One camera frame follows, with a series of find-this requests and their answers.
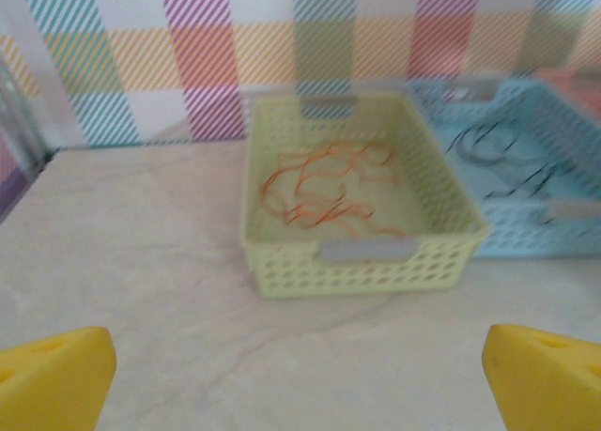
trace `basket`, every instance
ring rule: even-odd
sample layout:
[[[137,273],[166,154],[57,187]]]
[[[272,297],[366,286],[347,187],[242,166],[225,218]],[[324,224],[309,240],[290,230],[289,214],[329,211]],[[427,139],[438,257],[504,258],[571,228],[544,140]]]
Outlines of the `basket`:
[[[601,254],[601,133],[591,119],[531,80],[411,81],[406,90],[493,226],[477,256]],[[449,150],[462,132],[493,126],[499,138],[516,135],[512,157],[563,167],[561,176],[548,180],[544,195],[520,187],[501,198],[499,192],[508,190],[501,172],[474,166]]]
[[[307,119],[307,109],[320,110],[320,118]],[[352,239],[337,226],[296,228],[261,206],[261,185],[278,154],[340,141],[397,149],[390,169],[403,179],[400,185],[349,181],[348,188],[377,205],[381,225],[402,226],[410,237]],[[259,100],[248,148],[241,239],[263,297],[451,287],[487,236],[478,208],[405,95]]]
[[[540,69],[536,77],[601,123],[601,69]]]

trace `striped wallpaper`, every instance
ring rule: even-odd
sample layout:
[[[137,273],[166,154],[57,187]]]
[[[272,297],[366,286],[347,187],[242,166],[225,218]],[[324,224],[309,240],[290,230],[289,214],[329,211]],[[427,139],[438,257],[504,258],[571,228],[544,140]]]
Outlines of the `striped wallpaper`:
[[[598,64],[600,29],[601,0],[0,0],[52,147],[237,139],[255,91]]]

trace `white countertop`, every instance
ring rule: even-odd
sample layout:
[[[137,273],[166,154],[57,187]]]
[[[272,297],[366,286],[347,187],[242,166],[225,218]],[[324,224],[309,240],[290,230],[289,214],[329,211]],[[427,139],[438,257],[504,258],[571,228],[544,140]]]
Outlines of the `white countertop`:
[[[106,326],[99,430],[502,430],[511,322],[601,342],[601,261],[476,261],[448,291],[261,300],[244,143],[59,154],[0,226],[0,346]]]

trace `orange thread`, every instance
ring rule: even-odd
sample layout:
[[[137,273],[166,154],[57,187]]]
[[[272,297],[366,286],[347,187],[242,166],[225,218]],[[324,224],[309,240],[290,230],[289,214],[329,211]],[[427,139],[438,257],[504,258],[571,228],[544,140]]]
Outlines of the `orange thread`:
[[[370,155],[370,151],[373,152],[373,149],[385,149],[388,154],[383,160],[377,160],[374,158],[374,154]],[[346,229],[353,238],[357,238],[360,236],[359,231],[348,222],[348,219],[355,218],[364,221],[376,234],[404,237],[406,233],[402,229],[374,226],[370,219],[376,213],[376,208],[370,203],[352,202],[347,199],[347,187],[344,183],[340,184],[337,196],[328,196],[303,188],[306,181],[311,178],[342,179],[351,172],[355,172],[359,176],[360,182],[398,184],[400,177],[397,175],[391,177],[368,176],[364,168],[365,166],[384,167],[393,160],[394,154],[393,148],[381,143],[367,144],[358,151],[349,142],[334,142],[326,148],[307,154],[281,152],[277,157],[277,170],[261,186],[261,205],[269,214],[282,218],[284,224],[294,223],[304,229],[311,229],[324,223],[333,223]],[[312,164],[328,158],[334,158],[345,163],[347,167],[340,172],[316,170],[307,173]],[[299,177],[294,188],[296,204],[293,208],[290,208],[285,197],[281,193],[272,190],[271,187],[282,174],[293,171],[299,171]]]

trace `gray basket handle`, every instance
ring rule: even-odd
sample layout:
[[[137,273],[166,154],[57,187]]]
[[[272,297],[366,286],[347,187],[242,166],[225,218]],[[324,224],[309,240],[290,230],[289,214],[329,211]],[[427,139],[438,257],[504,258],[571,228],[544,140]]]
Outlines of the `gray basket handle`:
[[[599,220],[601,201],[551,199],[544,220]]]
[[[447,81],[446,102],[491,102],[504,79],[458,78]]]
[[[577,69],[572,80],[577,88],[601,89],[601,68]]]
[[[357,95],[309,95],[300,97],[300,105],[325,105],[337,107],[341,105],[357,105]]]
[[[325,262],[406,260],[417,254],[419,246],[413,237],[327,240],[320,242],[319,256]]]

